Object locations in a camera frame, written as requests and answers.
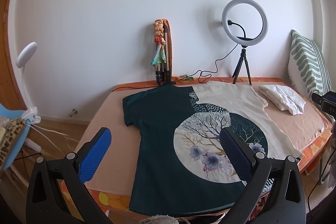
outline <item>pillow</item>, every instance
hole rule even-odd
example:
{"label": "pillow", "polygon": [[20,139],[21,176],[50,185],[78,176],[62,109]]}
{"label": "pillow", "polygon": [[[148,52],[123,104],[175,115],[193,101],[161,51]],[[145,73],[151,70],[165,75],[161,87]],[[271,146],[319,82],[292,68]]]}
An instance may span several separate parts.
{"label": "pillow", "polygon": [[310,100],[314,92],[325,95],[332,89],[319,44],[294,30],[292,38],[288,75],[293,86]]}

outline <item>beige blanket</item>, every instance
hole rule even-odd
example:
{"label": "beige blanket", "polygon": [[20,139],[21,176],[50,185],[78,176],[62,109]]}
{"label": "beige blanket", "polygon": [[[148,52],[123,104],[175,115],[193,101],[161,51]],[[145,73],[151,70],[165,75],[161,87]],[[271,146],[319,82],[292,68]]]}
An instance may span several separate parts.
{"label": "beige blanket", "polygon": [[[281,85],[282,83],[252,82],[256,91],[259,85],[271,84]],[[76,151],[85,142],[90,141],[101,127],[111,130],[112,143],[92,180],[85,183],[87,188],[105,193],[131,195],[141,137],[139,129],[135,126],[127,127],[124,124],[122,100],[128,95],[143,90],[112,92],[90,122]],[[310,103],[305,105],[304,114],[293,116],[288,111],[280,111],[270,100],[264,98],[268,101],[265,112],[289,136],[294,147],[300,151],[312,143],[328,126]]]}

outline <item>wooden door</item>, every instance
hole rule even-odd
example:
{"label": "wooden door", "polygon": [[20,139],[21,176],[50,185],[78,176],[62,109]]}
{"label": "wooden door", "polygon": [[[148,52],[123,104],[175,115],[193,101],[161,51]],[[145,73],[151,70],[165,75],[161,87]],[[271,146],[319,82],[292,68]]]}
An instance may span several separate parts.
{"label": "wooden door", "polygon": [[0,0],[0,103],[7,109],[27,109],[16,83],[8,47],[9,0]]}

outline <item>white desk lamp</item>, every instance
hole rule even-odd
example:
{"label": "white desk lamp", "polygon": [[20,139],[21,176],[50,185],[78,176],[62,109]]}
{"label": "white desk lamp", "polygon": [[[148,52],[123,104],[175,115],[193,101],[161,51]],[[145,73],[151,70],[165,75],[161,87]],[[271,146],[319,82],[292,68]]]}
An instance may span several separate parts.
{"label": "white desk lamp", "polygon": [[27,106],[27,110],[22,114],[21,118],[24,120],[29,119],[31,123],[39,123],[41,122],[41,117],[37,115],[37,107],[33,106],[32,102],[30,101],[27,88],[24,82],[24,72],[25,72],[25,65],[34,55],[37,50],[36,42],[31,42],[20,52],[16,60],[16,66],[21,70],[21,81],[22,81],[22,93],[23,97],[25,98],[25,103]]}

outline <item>t-shirt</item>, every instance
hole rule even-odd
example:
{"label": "t-shirt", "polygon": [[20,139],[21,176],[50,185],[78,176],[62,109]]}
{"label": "t-shirt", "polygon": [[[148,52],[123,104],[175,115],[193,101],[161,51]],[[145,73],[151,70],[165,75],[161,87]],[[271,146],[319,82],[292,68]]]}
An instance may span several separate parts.
{"label": "t-shirt", "polygon": [[126,125],[141,143],[130,211],[144,215],[210,214],[232,206],[245,188],[219,142],[230,127],[268,157],[302,156],[264,112],[249,85],[210,81],[165,85],[123,99]]}

